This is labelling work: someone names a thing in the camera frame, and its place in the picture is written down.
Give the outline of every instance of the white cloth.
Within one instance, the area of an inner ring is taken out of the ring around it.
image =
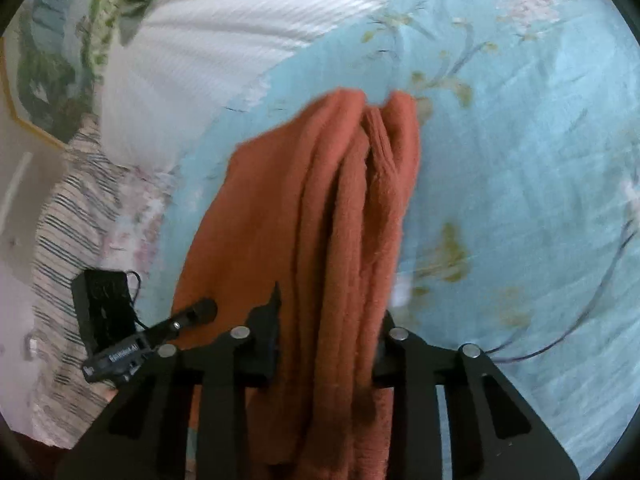
[[[389,0],[154,0],[104,75],[102,144],[120,166],[167,172],[222,107],[343,20]]]

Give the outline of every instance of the round metal bolt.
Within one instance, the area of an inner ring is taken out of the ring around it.
[[[473,343],[468,343],[462,347],[462,353],[467,357],[471,357],[472,359],[475,359],[482,352],[480,351],[480,348],[478,347],[478,345],[474,345]]]
[[[167,343],[158,349],[158,355],[160,357],[173,357],[177,351],[178,349],[174,345]]]
[[[249,327],[247,326],[236,326],[235,328],[231,329],[231,337],[233,339],[246,339],[247,337],[249,337],[249,334],[251,333],[251,330],[249,330]]]
[[[391,339],[395,339],[396,341],[404,341],[409,337],[407,330],[400,328],[399,326],[389,330],[389,335],[391,336]]]

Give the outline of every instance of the orange garment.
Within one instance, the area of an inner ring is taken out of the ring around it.
[[[244,323],[280,284],[276,379],[248,407],[254,462],[289,465],[272,478],[384,478],[392,394],[371,371],[419,156],[412,97],[377,108],[338,89],[239,146],[200,224],[173,312],[210,297],[219,313],[182,348]]]

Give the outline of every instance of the blue bedsheet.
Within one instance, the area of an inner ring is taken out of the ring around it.
[[[264,75],[180,164],[142,298],[167,316],[191,239],[235,145],[338,86],[418,99],[417,188],[392,313],[429,343],[532,351],[594,294],[625,219],[639,143],[640,49],[610,0],[394,0]],[[587,477],[640,402],[640,251],[593,316],[503,371]]]

